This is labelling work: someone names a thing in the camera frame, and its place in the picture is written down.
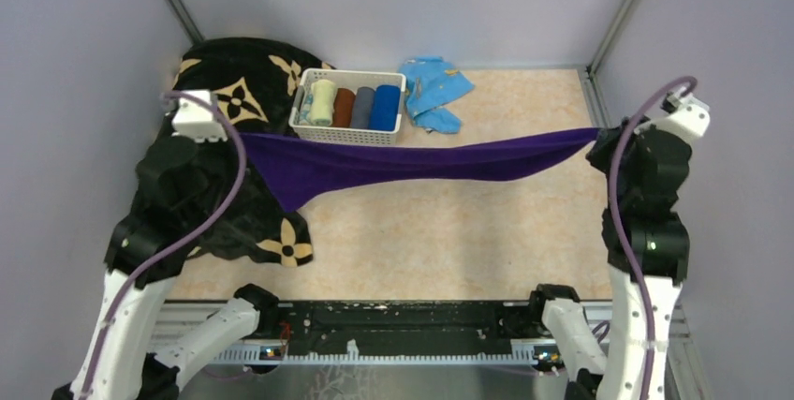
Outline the royal blue towel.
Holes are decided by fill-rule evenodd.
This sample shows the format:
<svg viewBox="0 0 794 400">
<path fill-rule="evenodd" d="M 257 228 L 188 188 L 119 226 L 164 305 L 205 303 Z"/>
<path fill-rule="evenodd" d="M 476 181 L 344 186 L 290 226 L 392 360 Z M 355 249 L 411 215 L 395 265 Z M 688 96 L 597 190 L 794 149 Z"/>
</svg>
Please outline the royal blue towel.
<svg viewBox="0 0 794 400">
<path fill-rule="evenodd" d="M 375 89 L 368 128 L 375 131 L 393 131 L 397 123 L 400 98 L 401 90 L 398 86 L 378 86 Z"/>
</svg>

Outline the purple towel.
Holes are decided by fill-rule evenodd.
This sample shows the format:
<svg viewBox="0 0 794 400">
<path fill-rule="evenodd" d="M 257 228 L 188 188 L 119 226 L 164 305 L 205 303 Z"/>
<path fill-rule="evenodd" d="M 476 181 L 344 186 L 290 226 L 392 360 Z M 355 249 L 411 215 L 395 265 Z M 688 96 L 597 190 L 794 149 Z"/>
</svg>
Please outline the purple towel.
<svg viewBox="0 0 794 400">
<path fill-rule="evenodd" d="M 245 151 L 286 212 L 337 190 L 406 180 L 509 182 L 556 166 L 596 140 L 595 127 L 450 148 L 362 146 L 245 133 Z"/>
</svg>

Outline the yellow green towel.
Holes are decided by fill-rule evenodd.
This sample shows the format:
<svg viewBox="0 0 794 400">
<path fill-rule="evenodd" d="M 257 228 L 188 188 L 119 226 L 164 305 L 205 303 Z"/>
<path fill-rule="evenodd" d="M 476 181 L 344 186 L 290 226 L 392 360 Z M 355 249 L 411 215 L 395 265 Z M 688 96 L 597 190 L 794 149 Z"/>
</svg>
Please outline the yellow green towel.
<svg viewBox="0 0 794 400">
<path fill-rule="evenodd" d="M 311 126 L 330 126 L 334 111 L 337 85 L 333 81 L 318 80 L 311 84 L 312 104 L 307 115 Z"/>
</svg>

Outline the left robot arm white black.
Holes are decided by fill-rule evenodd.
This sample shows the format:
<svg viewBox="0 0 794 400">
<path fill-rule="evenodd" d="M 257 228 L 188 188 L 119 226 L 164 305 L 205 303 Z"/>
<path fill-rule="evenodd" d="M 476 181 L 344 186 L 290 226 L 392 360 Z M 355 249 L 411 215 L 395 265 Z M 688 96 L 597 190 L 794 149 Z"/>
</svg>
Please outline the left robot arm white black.
<svg viewBox="0 0 794 400">
<path fill-rule="evenodd" d="M 138 190 L 114 228 L 104 292 L 81 369 L 56 399 L 175 399 L 235 342 L 274 331 L 278 298 L 248 284 L 175 344 L 150 351 L 157 315 L 199 237 L 229 207 L 245 175 L 233 141 L 158 138 L 137 164 Z"/>
</svg>

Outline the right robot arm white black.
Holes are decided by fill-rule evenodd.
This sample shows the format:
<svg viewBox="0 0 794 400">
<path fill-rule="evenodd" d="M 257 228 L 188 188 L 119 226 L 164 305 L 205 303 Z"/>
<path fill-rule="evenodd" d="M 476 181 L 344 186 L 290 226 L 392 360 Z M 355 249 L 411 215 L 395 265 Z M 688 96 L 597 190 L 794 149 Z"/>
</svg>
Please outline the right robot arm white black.
<svg viewBox="0 0 794 400">
<path fill-rule="evenodd" d="M 602 238 L 612 292 L 610 342 L 597 340 L 572 287 L 540 284 L 529 298 L 561 356 L 567 399 L 665 395 L 670 321 L 690 255 L 674 207 L 693 143 L 711 121 L 695 86 L 682 77 L 662 87 L 619 126 L 602 130 L 587 154 L 607 180 Z"/>
</svg>

